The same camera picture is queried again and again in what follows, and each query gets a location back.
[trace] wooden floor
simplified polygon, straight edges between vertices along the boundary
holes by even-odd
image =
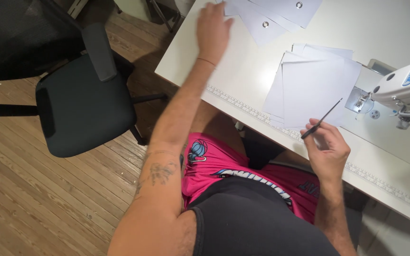
[[[154,70],[173,36],[163,25],[117,14],[110,3],[89,1],[82,22],[107,20],[112,49],[136,66],[128,81],[133,96],[172,96],[175,86]],[[36,104],[38,80],[0,82],[0,103]],[[136,106],[142,135],[150,134],[165,105]],[[49,154],[38,117],[0,118],[0,256],[105,255],[133,199],[145,149],[127,132],[60,159]]]

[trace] stack of paper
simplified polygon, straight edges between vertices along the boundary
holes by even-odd
[[[352,54],[352,50],[294,44],[284,53],[262,109],[271,114],[271,125],[304,129],[310,118],[321,119],[343,98],[324,119],[341,126],[345,103],[361,70]]]
[[[258,46],[306,28],[322,0],[226,0],[225,15],[240,15]]]

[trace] ruler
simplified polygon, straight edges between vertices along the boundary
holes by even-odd
[[[220,90],[210,84],[207,84],[207,88],[205,89],[205,91],[208,94],[216,97],[220,101],[225,102],[231,107],[239,110],[240,112],[246,114],[252,119],[258,121],[259,123],[266,125],[272,130],[278,132],[279,134],[303,146],[305,145],[303,143],[303,140],[300,138],[298,132],[270,125],[270,117],[268,115],[249,106],[248,104],[245,104],[244,102],[238,100],[237,98],[231,96],[230,94],[225,93],[223,90]],[[360,168],[356,164],[353,164],[350,161],[348,161],[345,166],[345,171],[354,175],[357,178],[362,179],[366,183],[371,184],[377,189],[383,191],[384,193],[387,193],[388,195],[396,198],[397,200],[402,201],[403,203],[405,203],[406,205],[410,207],[410,195],[409,194],[383,181],[382,179],[371,174],[370,172],[365,171],[363,168]]]

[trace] pink shorts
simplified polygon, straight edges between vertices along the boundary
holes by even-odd
[[[262,170],[248,168],[246,156],[205,133],[189,134],[185,158],[185,177],[181,180],[185,208],[211,184],[225,177],[240,176],[271,186],[297,217],[314,224],[320,190],[315,175],[275,164]]]

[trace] hand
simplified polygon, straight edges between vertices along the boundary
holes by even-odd
[[[307,129],[319,122],[318,119],[310,119]],[[328,144],[328,150],[319,150],[314,141],[313,134],[322,135]],[[321,187],[336,186],[341,187],[342,176],[345,168],[347,157],[350,154],[350,147],[346,144],[345,139],[333,125],[322,122],[315,133],[304,139],[306,149],[308,150],[309,161],[313,171],[316,173]]]
[[[225,2],[214,5],[207,3],[197,20],[198,58],[217,65],[227,48],[229,31],[233,19],[224,21]]]

